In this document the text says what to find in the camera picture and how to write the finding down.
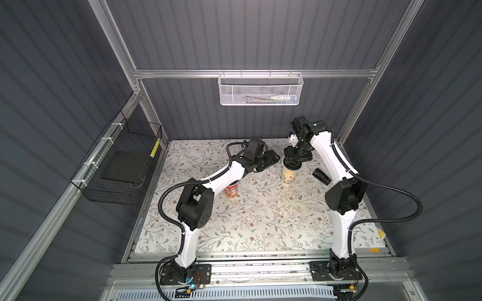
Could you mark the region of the beige patterned paper cup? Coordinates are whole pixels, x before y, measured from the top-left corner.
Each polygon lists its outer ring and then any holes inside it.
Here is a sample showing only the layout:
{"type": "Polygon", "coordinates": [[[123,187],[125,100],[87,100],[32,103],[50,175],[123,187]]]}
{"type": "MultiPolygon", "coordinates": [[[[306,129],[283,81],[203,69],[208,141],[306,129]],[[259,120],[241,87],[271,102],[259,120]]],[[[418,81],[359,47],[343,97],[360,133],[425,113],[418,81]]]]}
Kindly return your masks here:
{"type": "Polygon", "coordinates": [[[299,169],[291,169],[283,166],[282,181],[285,184],[291,184],[296,179],[299,169]]]}

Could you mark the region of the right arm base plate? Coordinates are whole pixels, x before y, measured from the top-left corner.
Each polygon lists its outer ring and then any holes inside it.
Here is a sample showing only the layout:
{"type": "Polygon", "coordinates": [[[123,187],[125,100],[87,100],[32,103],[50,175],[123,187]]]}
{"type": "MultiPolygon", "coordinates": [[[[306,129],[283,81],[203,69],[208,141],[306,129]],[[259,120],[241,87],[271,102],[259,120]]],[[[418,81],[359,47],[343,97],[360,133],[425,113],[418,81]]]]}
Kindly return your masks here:
{"type": "Polygon", "coordinates": [[[362,273],[351,262],[312,261],[309,263],[309,267],[313,281],[358,281],[363,278],[362,273]]]}

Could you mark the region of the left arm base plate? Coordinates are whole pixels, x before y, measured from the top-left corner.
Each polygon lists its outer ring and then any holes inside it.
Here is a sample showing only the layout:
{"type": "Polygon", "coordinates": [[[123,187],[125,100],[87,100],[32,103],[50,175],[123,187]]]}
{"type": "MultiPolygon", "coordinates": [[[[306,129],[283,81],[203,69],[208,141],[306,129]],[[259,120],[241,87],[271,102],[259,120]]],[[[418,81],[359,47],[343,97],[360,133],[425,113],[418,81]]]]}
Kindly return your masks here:
{"type": "Polygon", "coordinates": [[[176,263],[167,263],[161,266],[158,275],[160,285],[207,285],[211,282],[212,266],[195,263],[188,268],[182,268],[176,263]]]}

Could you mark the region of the red patterned paper cup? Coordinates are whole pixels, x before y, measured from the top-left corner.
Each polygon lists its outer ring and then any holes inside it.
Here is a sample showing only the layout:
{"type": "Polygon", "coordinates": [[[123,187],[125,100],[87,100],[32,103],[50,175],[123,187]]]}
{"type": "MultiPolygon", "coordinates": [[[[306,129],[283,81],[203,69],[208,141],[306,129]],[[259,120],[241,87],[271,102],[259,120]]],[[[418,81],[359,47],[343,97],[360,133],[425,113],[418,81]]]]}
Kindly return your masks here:
{"type": "Polygon", "coordinates": [[[225,194],[228,198],[238,197],[238,183],[239,181],[234,181],[225,188],[225,194]]]}

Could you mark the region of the black cup lid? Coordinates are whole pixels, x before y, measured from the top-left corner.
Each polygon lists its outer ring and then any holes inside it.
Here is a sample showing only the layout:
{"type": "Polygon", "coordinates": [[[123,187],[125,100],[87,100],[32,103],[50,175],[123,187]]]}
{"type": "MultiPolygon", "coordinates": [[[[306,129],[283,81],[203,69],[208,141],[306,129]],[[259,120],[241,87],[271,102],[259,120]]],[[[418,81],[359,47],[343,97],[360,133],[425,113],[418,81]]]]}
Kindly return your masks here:
{"type": "Polygon", "coordinates": [[[282,163],[283,166],[290,171],[297,171],[302,167],[302,163],[293,162],[290,158],[284,158],[282,163]]]}

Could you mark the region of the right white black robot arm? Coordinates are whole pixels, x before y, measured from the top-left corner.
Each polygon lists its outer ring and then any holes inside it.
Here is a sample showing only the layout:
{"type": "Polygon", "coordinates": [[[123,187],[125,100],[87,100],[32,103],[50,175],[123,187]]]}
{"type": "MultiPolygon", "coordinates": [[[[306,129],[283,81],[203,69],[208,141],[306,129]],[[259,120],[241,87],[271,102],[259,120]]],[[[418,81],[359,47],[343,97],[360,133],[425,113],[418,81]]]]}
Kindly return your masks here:
{"type": "Polygon", "coordinates": [[[328,273],[335,280],[342,280],[352,271],[360,272],[353,247],[354,229],[364,223],[401,223],[410,221],[421,215],[423,204],[412,193],[403,189],[374,183],[361,177],[350,164],[335,142],[333,131],[326,122],[319,120],[310,122],[306,117],[296,117],[291,122],[292,133],[290,145],[284,149],[284,166],[289,170],[301,168],[303,163],[313,159],[316,151],[328,170],[327,173],[317,169],[313,176],[326,186],[331,186],[325,193],[327,206],[333,213],[333,244],[330,249],[328,273]],[[417,204],[417,209],[407,217],[396,219],[360,219],[356,220],[363,196],[368,186],[375,186],[400,193],[417,204]]]}

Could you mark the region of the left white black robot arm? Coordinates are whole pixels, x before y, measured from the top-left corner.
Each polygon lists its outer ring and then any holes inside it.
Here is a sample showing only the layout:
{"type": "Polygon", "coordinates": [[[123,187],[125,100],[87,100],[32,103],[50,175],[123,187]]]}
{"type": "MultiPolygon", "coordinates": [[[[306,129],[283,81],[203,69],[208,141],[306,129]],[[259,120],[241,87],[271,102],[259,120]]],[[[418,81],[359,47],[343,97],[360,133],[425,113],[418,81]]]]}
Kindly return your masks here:
{"type": "Polygon", "coordinates": [[[161,268],[166,264],[183,283],[192,281],[200,229],[211,218],[215,197],[249,173],[260,173],[281,159],[258,138],[252,138],[247,142],[232,142],[225,150],[228,164],[222,169],[203,179],[190,178],[174,184],[167,188],[158,200],[160,216],[180,230],[177,251],[174,255],[161,259],[155,268],[154,283],[163,300],[169,299],[161,288],[160,279],[161,268]],[[183,191],[176,205],[178,218],[173,219],[164,212],[163,204],[167,196],[179,188],[183,191]]]}

